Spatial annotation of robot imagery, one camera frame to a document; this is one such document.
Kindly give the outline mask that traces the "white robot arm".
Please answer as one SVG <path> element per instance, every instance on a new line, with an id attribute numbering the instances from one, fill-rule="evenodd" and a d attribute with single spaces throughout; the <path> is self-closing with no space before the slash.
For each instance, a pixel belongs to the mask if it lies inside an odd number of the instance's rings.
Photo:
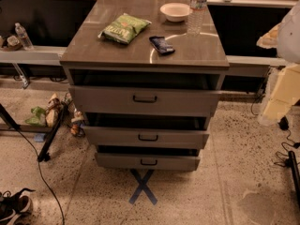
<path id="1" fill-rule="evenodd" d="M 289 62 L 276 80 L 268 82 L 258 121 L 269 126 L 279 122 L 300 100 L 300 1 L 279 24 L 258 39 L 257 46 L 276 48 L 277 55 Z"/>

